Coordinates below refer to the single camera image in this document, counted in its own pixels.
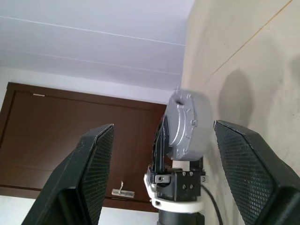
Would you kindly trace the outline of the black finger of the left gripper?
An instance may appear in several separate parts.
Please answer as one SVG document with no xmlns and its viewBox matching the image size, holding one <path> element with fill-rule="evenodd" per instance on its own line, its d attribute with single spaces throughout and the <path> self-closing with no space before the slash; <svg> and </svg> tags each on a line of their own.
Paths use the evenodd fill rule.
<svg viewBox="0 0 300 225">
<path fill-rule="evenodd" d="M 192 172 L 203 172 L 203 157 L 201 157 L 197 161 L 190 161 L 189 162 L 189 169 Z"/>
<path fill-rule="evenodd" d="M 169 153 L 169 125 L 167 116 L 164 115 L 157 128 L 152 151 L 152 170 L 154 173 L 165 172 L 165 155 Z"/>
</svg>

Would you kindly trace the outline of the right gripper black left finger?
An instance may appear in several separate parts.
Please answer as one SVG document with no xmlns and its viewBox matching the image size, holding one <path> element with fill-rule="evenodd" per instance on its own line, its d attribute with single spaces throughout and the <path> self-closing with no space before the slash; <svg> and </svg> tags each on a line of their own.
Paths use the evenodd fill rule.
<svg viewBox="0 0 300 225">
<path fill-rule="evenodd" d="M 108 183 L 113 138 L 113 124 L 84 134 L 51 173 L 22 223 L 97 225 Z"/>
</svg>

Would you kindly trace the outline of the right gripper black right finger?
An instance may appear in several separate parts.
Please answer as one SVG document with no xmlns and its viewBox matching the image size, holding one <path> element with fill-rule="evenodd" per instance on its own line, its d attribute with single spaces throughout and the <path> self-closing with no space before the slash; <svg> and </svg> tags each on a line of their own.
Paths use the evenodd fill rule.
<svg viewBox="0 0 300 225">
<path fill-rule="evenodd" d="M 255 131 L 217 120 L 225 176 L 247 225 L 298 225 L 300 178 Z"/>
</svg>

